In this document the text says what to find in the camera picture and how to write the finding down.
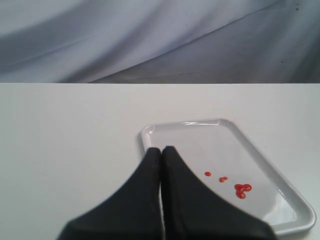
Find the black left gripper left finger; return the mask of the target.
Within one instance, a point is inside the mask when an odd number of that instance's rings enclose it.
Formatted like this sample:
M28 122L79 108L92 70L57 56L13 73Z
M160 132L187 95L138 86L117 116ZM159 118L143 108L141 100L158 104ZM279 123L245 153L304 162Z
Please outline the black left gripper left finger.
M130 178L107 200L70 220L60 240L161 240L161 151L149 148Z

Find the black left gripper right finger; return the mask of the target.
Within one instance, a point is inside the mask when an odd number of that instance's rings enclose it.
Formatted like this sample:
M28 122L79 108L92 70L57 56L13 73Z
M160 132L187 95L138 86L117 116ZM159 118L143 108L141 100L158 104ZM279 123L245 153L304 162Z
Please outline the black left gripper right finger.
M262 220L210 190L173 146L161 154L161 200L167 240L274 240Z

